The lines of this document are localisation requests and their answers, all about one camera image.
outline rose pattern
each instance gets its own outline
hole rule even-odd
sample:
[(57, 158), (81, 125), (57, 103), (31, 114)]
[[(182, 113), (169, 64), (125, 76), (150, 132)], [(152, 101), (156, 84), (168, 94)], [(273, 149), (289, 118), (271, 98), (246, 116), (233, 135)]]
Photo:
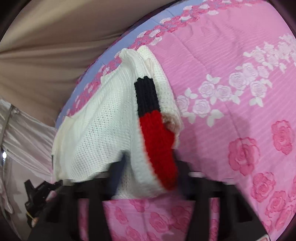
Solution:
[(286, 120), (278, 120), (271, 126), (271, 131), (276, 150), (281, 151), (285, 155), (290, 154), (293, 149), (292, 143), (295, 140), (295, 133), (290, 123)]
[(170, 229), (168, 218), (155, 212), (151, 212), (149, 223), (158, 233), (164, 233)]
[(130, 204), (132, 204), (135, 209), (140, 212), (143, 213), (145, 212), (145, 209), (148, 207), (149, 203), (148, 201), (144, 200), (144, 199), (131, 199)]
[(206, 99), (198, 99), (195, 101), (192, 111), (198, 114), (201, 118), (204, 118), (211, 111), (211, 107)]
[(258, 66), (257, 70), (258, 70), (259, 75), (262, 78), (267, 79), (269, 77), (269, 72), (267, 71), (267, 69), (264, 66)]
[(296, 176), (293, 179), (292, 186), (288, 192), (289, 202), (296, 200)]
[(277, 57), (277, 55), (269, 55), (267, 54), (267, 61), (274, 66), (279, 66), (279, 58)]
[(141, 241), (141, 235), (131, 226), (127, 226), (126, 228), (126, 237), (128, 238), (128, 241)]
[(220, 101), (223, 101), (223, 102), (228, 101), (231, 99), (231, 96), (232, 96), (231, 88), (229, 86), (218, 85), (215, 91), (215, 96)]
[(180, 95), (177, 97), (176, 104), (181, 112), (186, 112), (189, 106), (189, 98)]
[(214, 213), (218, 213), (220, 210), (219, 198), (212, 198), (211, 209)]
[(172, 226), (178, 230), (181, 230), (183, 233), (187, 232), (188, 225), (191, 218), (191, 207), (176, 206), (172, 208)]
[(259, 158), (260, 150), (255, 139), (238, 138), (229, 143), (228, 160), (234, 171), (244, 176), (251, 174)]
[(245, 63), (242, 65), (243, 74), (249, 81), (254, 81), (258, 77), (258, 72), (251, 63)]
[(263, 47), (264, 51), (267, 54), (274, 54), (274, 46), (272, 44), (269, 44), (267, 42), (264, 42), (264, 47)]
[(274, 192), (269, 200), (269, 204), (266, 206), (265, 215), (272, 218), (272, 213), (282, 211), (286, 205), (286, 198), (285, 191)]
[[(252, 4), (258, 3), (261, 0), (252, 0)], [(202, 5), (197, 5), (197, 6), (189, 6), (187, 9), (184, 8), (183, 12), (179, 16), (174, 16), (173, 18), (164, 18), (160, 21), (160, 25), (156, 25), (153, 29), (150, 30), (145, 30), (141, 33), (138, 34), (137, 38), (135, 41), (128, 47), (128, 48), (133, 48), (137, 50), (140, 46), (142, 45), (155, 45), (159, 41), (162, 40), (162, 35), (166, 32), (174, 32), (180, 27), (185, 27), (188, 23), (190, 22), (195, 22), (200, 18), (201, 14), (207, 13), (209, 15), (216, 15), (219, 14), (217, 9), (227, 9), (232, 6), (239, 7), (240, 5), (244, 4), (249, 4), (250, 0), (241, 0), (241, 1), (221, 1), (220, 3), (217, 4), (216, 1), (209, 1), (205, 4)], [(118, 42), (120, 39), (122, 39), (129, 31), (124, 33), (118, 40), (116, 40), (114, 43)], [(293, 39), (292, 36), (290, 35), (284, 35), (283, 37), (280, 37), (281, 39), (288, 41), (290, 45), (286, 45), (285, 43), (279, 43), (279, 48), (281, 53), (286, 53), (287, 50), (290, 48), (296, 49), (296, 41)], [(264, 50), (269, 48), (269, 44), (266, 43), (264, 46)], [(252, 52), (253, 57), (261, 62), (264, 58), (260, 55), (260, 53), (263, 53), (262, 50), (256, 49), (253, 50)], [(106, 75), (116, 69), (119, 64), (121, 63), (121, 60), (118, 56), (119, 53), (115, 55), (115, 58), (111, 60), (108, 64), (103, 65), (102, 68), (98, 71), (97, 75), (95, 76), (94, 80), (95, 82), (98, 82), (98, 85), (93, 85), (91, 89), (86, 89), (86, 91), (89, 91), (89, 94), (85, 95), (85, 93), (81, 93), (79, 95), (79, 100), (75, 101), (70, 108), (70, 112), (68, 116), (74, 115), (77, 111), (79, 111), (87, 102), (88, 100), (92, 97), (92, 95), (97, 91), (97, 89), (100, 86), (100, 79), (101, 76)], [(251, 75), (249, 80), (252, 80), (253, 75), (256, 75), (256, 70), (252, 68), (252, 64), (250, 63), (245, 63), (243, 64), (243, 73), (248, 77)], [(234, 103), (239, 103), (239, 100), (233, 100)]]
[(277, 231), (281, 230), (292, 215), (293, 215), (293, 205), (290, 205), (286, 207), (284, 210), (282, 210), (275, 224), (276, 230)]
[(216, 241), (218, 238), (219, 222), (217, 219), (212, 219), (210, 224), (210, 241)]
[(262, 50), (255, 49), (251, 52), (251, 55), (258, 63), (262, 63), (265, 61), (263, 53), (264, 52)]
[(237, 90), (243, 91), (249, 82), (242, 72), (236, 72), (229, 76), (229, 84)]
[(143, 237), (144, 241), (161, 241), (161, 239), (157, 238), (156, 235), (152, 232), (147, 232), (147, 234)]
[(119, 208), (119, 207), (115, 208), (114, 216), (116, 217), (118, 222), (120, 222), (121, 224), (127, 224), (128, 223), (126, 215), (123, 213), (121, 208)]
[(273, 191), (275, 184), (274, 175), (271, 172), (258, 173), (253, 177), (251, 196), (257, 202), (263, 202)]
[(271, 234), (271, 232), (273, 231), (273, 227), (272, 227), (272, 221), (269, 219), (269, 220), (266, 220), (265, 222), (262, 222), (266, 232), (268, 234)]
[(287, 55), (291, 52), (290, 46), (286, 42), (279, 42), (278, 49), (283, 55)]
[(215, 86), (208, 81), (204, 81), (198, 91), (204, 98), (211, 97), (215, 92)]
[(267, 87), (260, 81), (254, 81), (250, 84), (251, 93), (255, 97), (264, 98), (266, 95)]

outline beige fabric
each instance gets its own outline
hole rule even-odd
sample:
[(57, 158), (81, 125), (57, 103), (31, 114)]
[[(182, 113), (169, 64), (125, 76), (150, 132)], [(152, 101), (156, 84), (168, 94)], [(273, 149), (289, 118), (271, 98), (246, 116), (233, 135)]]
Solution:
[(129, 26), (172, 0), (32, 0), (0, 43), (0, 95), (53, 126), (76, 79)]

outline floral fabric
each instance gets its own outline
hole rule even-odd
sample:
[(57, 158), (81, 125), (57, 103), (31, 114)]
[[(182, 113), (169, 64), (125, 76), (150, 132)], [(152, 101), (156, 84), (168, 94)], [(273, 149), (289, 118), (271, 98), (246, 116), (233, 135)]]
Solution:
[[(149, 46), (170, 81), (185, 126), (182, 160), (211, 179), (232, 178), (275, 241), (296, 213), (296, 39), (265, 1), (183, 1), (169, 10), (180, 7), (178, 15), (156, 15), (153, 27), (140, 26), (128, 47)], [(61, 118), (79, 111), (100, 77), (120, 64), (114, 55), (90, 68), (96, 66), (92, 81), (81, 80), (84, 90)], [(192, 207), (173, 192), (106, 202), (105, 212), (115, 241), (181, 241)], [(81, 200), (84, 240), (86, 210)], [(219, 199), (212, 199), (211, 241), (218, 224)]]

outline white knitted fabric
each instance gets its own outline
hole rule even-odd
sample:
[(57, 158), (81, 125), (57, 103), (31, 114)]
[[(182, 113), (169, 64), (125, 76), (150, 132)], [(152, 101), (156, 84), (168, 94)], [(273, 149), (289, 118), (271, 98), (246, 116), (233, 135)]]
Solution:
[(153, 53), (142, 46), (123, 49), (120, 66), (101, 78), (101, 87), (72, 117), (66, 117), (53, 143), (57, 180), (81, 182), (106, 171), (118, 161), (120, 151), (130, 151), (130, 162), (121, 178), (117, 198), (157, 196), (165, 191), (143, 150), (134, 83), (153, 78), (163, 122), (178, 134), (182, 122), (168, 80)]

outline pink bedspread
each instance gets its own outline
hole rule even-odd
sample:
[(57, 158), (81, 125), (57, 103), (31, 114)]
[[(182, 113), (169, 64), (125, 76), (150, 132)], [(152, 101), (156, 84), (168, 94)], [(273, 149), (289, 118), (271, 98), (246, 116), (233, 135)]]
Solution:
[[(182, 160), (209, 178), (233, 178), (275, 241), (296, 212), (296, 40), (270, 4), (218, 1), (225, 7), (215, 9), (213, 0), (188, 6), (185, 23), (164, 19), (178, 27), (139, 37), (153, 35), (148, 46), (182, 112)], [(87, 240), (87, 201), (81, 205)], [(218, 206), (213, 199), (210, 241), (217, 238)], [(181, 241), (192, 203), (171, 193), (106, 202), (105, 211), (113, 241)]]

